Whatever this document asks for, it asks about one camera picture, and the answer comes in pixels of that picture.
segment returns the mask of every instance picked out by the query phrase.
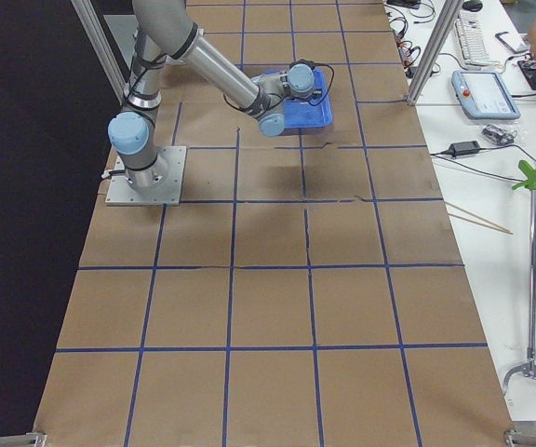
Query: smartphone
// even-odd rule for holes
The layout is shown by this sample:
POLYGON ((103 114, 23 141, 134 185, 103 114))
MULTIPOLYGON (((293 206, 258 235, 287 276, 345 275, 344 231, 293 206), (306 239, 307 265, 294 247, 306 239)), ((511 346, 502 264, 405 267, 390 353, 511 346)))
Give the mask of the smartphone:
POLYGON ((518 33, 510 33, 508 31, 503 31, 501 33, 496 33, 495 37, 514 54, 529 51, 529 46, 524 43, 522 37, 520 37, 520 34, 518 33))

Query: blue plastic tray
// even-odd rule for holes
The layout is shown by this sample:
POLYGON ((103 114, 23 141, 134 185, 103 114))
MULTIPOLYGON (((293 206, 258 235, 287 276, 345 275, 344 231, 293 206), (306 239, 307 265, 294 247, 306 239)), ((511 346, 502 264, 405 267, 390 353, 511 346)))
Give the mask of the blue plastic tray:
MULTIPOLYGON (((328 83, 324 74, 315 68, 314 76, 314 88, 320 88, 322 95, 326 95, 328 83)), ((317 103, 322 100, 322 97, 313 98, 311 102, 317 103)), ((285 129, 324 128, 332 124, 332 110, 328 96, 317 106, 302 101, 284 100, 283 108, 285 110, 285 129)))

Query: reacher grabber tool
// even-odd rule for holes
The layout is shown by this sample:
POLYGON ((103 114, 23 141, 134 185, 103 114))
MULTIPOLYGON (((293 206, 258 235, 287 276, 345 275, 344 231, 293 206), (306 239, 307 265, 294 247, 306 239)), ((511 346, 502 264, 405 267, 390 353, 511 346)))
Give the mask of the reacher grabber tool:
POLYGON ((529 347, 527 347, 527 361, 512 368, 503 378, 504 395, 508 391, 510 378, 516 373, 522 373, 525 377, 536 380, 536 167, 532 167, 525 160, 520 160, 518 168, 525 174, 527 180, 515 184, 512 189, 524 186, 530 191, 529 347))

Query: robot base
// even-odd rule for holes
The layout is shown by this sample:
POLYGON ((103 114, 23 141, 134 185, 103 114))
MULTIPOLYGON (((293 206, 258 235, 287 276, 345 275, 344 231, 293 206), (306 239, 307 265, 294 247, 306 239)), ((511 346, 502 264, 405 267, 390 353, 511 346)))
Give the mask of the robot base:
MULTIPOLYGON (((106 204, 111 206, 179 205, 186 154, 185 146, 159 147, 158 156, 168 165, 165 180, 156 186, 135 190, 123 175, 116 175, 111 178, 106 204)), ((123 168, 123 162, 118 157, 114 169, 123 168)))

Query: black curtain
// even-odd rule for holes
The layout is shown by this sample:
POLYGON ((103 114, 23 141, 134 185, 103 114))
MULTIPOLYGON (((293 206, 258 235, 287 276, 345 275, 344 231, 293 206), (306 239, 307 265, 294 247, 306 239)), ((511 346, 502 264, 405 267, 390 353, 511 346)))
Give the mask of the black curtain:
POLYGON ((133 14, 131 0, 98 0, 103 14, 133 14))
POLYGON ((0 436, 33 427, 118 109, 69 0, 0 1, 0 436))

